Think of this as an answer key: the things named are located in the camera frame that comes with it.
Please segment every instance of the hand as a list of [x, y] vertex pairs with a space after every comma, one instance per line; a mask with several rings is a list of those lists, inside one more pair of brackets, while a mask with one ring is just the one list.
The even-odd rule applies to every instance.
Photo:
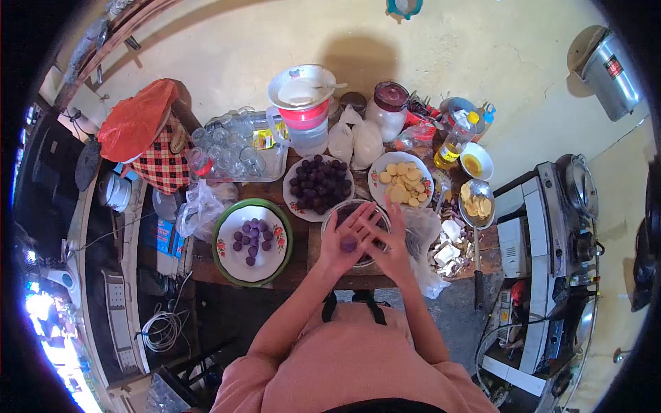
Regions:
[[[350, 270], [363, 256], [364, 245], [371, 244], [374, 240], [374, 236], [362, 222], [375, 225], [381, 219], [383, 214], [378, 212], [368, 221], [375, 208], [376, 202], [361, 204], [339, 227], [337, 227], [337, 211], [331, 211], [326, 231], [321, 236], [319, 264], [325, 266], [337, 279]], [[356, 238], [357, 246], [353, 252], [344, 252], [340, 248], [340, 243], [344, 237], [349, 235]]]
[[415, 282], [405, 241], [406, 224], [404, 224], [404, 217], [399, 204], [391, 202], [390, 198], [385, 196], [385, 205], [390, 218], [390, 233], [382, 231], [374, 223], [368, 222], [362, 217], [358, 221], [362, 222], [372, 238], [380, 239], [390, 248], [383, 252], [374, 246], [370, 239], [369, 242], [368, 240], [362, 242], [361, 249], [374, 258], [383, 273], [402, 288], [403, 284]]

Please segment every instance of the small bowl of oil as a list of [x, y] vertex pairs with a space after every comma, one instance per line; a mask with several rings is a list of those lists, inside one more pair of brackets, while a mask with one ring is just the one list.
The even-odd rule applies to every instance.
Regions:
[[469, 142], [466, 144], [459, 160], [463, 170], [473, 178], [490, 180], [494, 174], [494, 163], [491, 161], [491, 157], [485, 148], [477, 143]]

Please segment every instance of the wooden beam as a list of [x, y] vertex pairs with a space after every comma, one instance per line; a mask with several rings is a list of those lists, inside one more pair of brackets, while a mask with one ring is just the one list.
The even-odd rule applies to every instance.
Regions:
[[126, 7], [115, 20], [109, 23], [109, 37], [101, 49], [96, 52], [95, 48], [87, 51], [87, 55], [81, 59], [77, 67], [78, 77], [72, 82], [65, 83], [55, 99], [54, 108], [63, 112], [71, 99], [75, 96], [78, 88], [87, 80], [97, 66], [103, 62], [113, 50], [124, 40], [128, 39], [143, 24], [153, 20], [155, 17], [176, 5], [181, 0], [136, 0]]

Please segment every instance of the person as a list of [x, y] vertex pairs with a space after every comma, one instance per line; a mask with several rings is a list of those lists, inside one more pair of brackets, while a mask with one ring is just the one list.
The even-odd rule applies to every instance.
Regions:
[[[409, 264], [402, 211], [386, 204], [390, 233], [375, 225], [380, 213], [369, 218], [373, 202], [337, 228], [331, 213], [319, 261], [247, 355], [225, 369], [212, 413], [497, 412], [464, 367], [450, 361]], [[350, 235], [358, 247], [343, 252], [340, 243]], [[373, 245], [375, 238], [387, 252]], [[370, 302], [322, 304], [363, 253], [397, 284], [406, 316]]]

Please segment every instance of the checkered cloth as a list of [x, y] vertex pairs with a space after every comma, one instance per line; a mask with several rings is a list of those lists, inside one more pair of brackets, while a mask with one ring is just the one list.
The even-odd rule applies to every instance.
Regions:
[[[174, 133], [185, 133], [186, 144], [179, 153], [170, 150]], [[188, 132], [175, 115], [170, 114], [161, 133], [140, 157], [131, 162], [130, 167], [136, 174], [149, 182], [160, 193], [174, 194], [178, 188], [188, 185], [188, 161], [186, 154], [193, 148]]]

